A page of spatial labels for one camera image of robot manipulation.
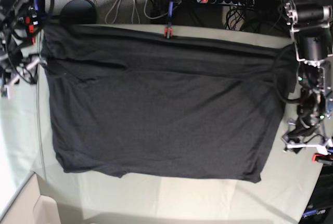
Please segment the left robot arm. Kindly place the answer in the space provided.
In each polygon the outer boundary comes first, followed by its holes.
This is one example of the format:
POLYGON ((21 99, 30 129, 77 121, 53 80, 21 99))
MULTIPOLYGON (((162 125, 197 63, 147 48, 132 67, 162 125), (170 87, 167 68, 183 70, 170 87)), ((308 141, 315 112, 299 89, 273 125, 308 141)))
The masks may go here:
POLYGON ((324 121, 332 116, 332 3, 328 0, 281 0, 292 44, 282 48, 273 63, 273 84, 280 100, 296 104, 297 118, 288 120, 281 139, 285 151, 314 148, 312 160, 332 164, 332 138, 324 121), (298 62, 299 98, 290 99, 279 89, 277 63, 294 51, 298 62))

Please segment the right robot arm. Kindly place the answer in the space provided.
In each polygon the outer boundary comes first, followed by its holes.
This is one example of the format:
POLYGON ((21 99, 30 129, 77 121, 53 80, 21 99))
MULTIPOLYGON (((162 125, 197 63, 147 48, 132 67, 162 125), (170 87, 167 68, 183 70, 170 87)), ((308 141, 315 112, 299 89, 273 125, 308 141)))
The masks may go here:
POLYGON ((50 22, 55 0, 1 0, 1 97, 10 99, 20 81, 37 83, 40 53, 24 55, 50 22))

